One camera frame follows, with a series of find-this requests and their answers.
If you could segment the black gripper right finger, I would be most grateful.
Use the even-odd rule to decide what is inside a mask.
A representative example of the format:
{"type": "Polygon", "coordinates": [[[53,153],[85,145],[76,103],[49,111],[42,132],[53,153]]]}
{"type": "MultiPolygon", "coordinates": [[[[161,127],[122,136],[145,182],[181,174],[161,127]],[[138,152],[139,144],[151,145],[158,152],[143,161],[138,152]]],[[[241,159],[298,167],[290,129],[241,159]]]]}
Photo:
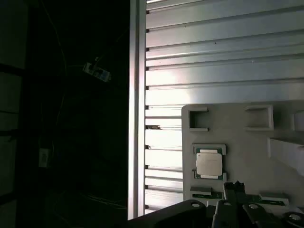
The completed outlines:
{"type": "Polygon", "coordinates": [[[239,228],[302,228],[304,213],[289,205],[278,192],[246,194],[245,185],[234,183],[234,221],[239,228]]]}

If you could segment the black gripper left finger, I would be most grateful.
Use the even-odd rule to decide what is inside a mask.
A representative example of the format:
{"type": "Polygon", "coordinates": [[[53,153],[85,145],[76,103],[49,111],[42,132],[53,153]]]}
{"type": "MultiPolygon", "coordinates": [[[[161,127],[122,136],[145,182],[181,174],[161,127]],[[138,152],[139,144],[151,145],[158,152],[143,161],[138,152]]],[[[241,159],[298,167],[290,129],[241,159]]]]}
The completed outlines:
{"type": "Polygon", "coordinates": [[[238,226],[234,184],[224,184],[225,199],[205,206],[189,199],[128,221],[129,228],[236,228],[238,226]]]}

